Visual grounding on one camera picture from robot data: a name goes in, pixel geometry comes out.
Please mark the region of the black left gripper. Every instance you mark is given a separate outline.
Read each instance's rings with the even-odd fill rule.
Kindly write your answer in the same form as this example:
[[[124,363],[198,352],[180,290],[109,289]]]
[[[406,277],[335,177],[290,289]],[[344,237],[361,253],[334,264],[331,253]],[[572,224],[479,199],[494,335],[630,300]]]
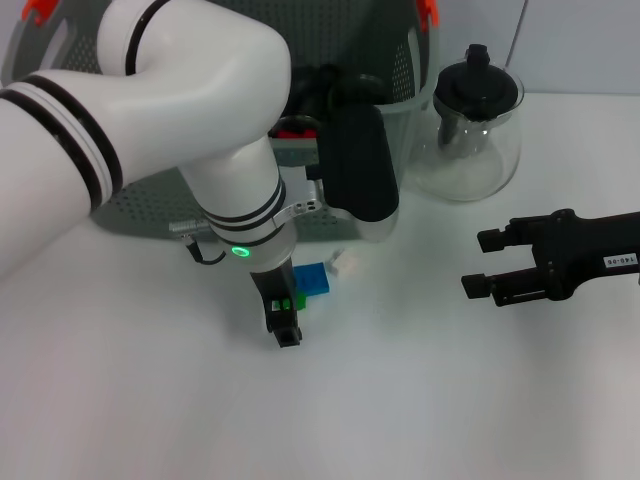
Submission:
[[[265,303],[268,332],[274,335],[281,348],[298,346],[303,337],[298,324],[292,261],[288,259],[270,271],[251,273],[251,278]]]

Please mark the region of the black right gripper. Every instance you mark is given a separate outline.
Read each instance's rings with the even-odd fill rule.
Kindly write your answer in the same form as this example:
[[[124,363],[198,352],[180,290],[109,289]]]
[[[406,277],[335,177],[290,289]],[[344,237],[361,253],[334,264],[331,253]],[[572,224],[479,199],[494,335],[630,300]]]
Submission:
[[[513,218],[503,230],[479,232],[477,240],[483,253],[533,244],[537,268],[462,277],[469,299],[492,297],[498,307],[562,301],[590,280],[639,272],[638,213],[584,219],[560,210],[544,223],[542,216]]]

